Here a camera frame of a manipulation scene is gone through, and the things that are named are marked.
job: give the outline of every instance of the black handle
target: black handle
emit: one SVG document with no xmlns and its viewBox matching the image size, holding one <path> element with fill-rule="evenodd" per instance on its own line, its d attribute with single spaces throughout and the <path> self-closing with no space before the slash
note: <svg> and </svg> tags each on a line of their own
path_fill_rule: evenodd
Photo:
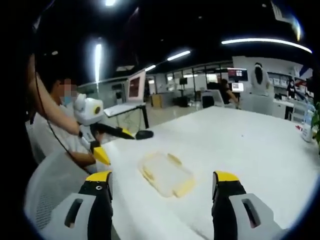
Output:
<svg viewBox="0 0 320 240">
<path fill-rule="evenodd" d="M 92 135 L 95 136 L 96 132 L 109 134 L 111 136 L 115 136 L 122 139 L 135 139 L 133 136 L 123 132 L 123 129 L 120 127 L 114 128 L 112 126 L 102 124 L 102 123 L 94 123 L 90 126 Z"/>
</svg>

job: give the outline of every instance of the face mask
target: face mask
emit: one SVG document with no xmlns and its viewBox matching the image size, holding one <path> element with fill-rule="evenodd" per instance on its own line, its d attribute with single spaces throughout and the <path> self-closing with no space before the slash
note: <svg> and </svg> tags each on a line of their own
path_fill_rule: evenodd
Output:
<svg viewBox="0 0 320 240">
<path fill-rule="evenodd" d="M 62 105 L 64 106 L 67 106 L 69 103 L 72 102 L 71 96 L 64 96 L 64 97 L 61 97 L 60 99 L 61 99 Z"/>
</svg>

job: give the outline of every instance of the bottle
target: bottle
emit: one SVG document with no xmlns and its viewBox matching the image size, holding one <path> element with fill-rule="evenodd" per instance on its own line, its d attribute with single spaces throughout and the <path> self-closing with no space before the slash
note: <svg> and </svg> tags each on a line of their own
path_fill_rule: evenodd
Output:
<svg viewBox="0 0 320 240">
<path fill-rule="evenodd" d="M 311 127 L 311 122 L 312 122 L 312 118 L 314 116 L 316 108 L 310 103 L 307 103 L 307 110 L 305 111 L 304 114 L 304 120 L 303 120 L 303 130 L 302 130 L 302 138 L 306 141 L 306 142 L 311 142 L 312 140 L 312 127 Z"/>
</svg>

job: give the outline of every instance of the white table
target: white table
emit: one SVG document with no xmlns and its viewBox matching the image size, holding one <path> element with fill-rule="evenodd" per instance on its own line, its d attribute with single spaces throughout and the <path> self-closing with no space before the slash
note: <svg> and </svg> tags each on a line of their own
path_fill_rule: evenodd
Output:
<svg viewBox="0 0 320 240">
<path fill-rule="evenodd" d="M 295 104 L 293 102 L 278 100 L 278 99 L 275 99 L 275 98 L 273 99 L 273 103 L 281 104 L 281 105 L 284 105 L 284 106 L 290 107 L 290 108 L 293 108 L 295 106 Z"/>
<path fill-rule="evenodd" d="M 294 106 L 295 104 L 293 102 L 273 99 L 272 116 L 280 119 L 286 119 L 286 117 L 288 118 L 289 112 L 289 109 L 287 108 L 293 108 Z"/>
<path fill-rule="evenodd" d="M 289 228 L 319 176 L 318 146 L 287 120 L 213 106 L 151 129 L 151 139 L 103 145 L 113 167 L 113 224 L 122 240 L 203 240 L 194 229 L 213 240 L 217 170 L 237 175 L 247 193 L 273 210 L 280 227 Z M 197 185 L 189 194 L 163 198 L 141 176 L 137 162 L 156 151 L 176 155 L 193 171 Z"/>
</svg>

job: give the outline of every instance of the black ceiling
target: black ceiling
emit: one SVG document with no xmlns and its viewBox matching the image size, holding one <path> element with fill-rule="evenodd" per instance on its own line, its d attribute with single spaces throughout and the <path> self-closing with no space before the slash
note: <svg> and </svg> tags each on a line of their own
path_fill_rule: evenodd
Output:
<svg viewBox="0 0 320 240">
<path fill-rule="evenodd" d="M 38 30 L 39 55 L 47 53 L 48 58 L 51 52 L 58 51 L 58 55 L 51 56 L 57 60 L 50 63 L 51 71 L 63 69 L 79 85 L 92 82 L 94 47 L 98 42 L 103 47 L 102 78 L 127 74 L 116 72 L 118 66 L 135 65 L 132 71 L 136 71 L 161 63 L 183 50 L 191 50 L 191 55 L 176 62 L 164 62 L 153 72 L 230 60 L 235 55 L 280 58 L 307 65 L 312 61 L 311 54 L 290 46 L 221 45 L 222 40 L 244 37 L 296 42 L 291 25 L 275 20 L 269 0 L 197 0 L 193 3 L 116 0 L 113 7 L 104 6 L 104 2 L 56 0 L 42 16 Z M 306 38 L 299 44 L 315 50 L 317 36 L 309 33 L 313 32 L 313 22 L 303 11 L 310 6 L 296 2 L 292 1 L 292 12 L 297 13 L 306 31 Z"/>
</svg>

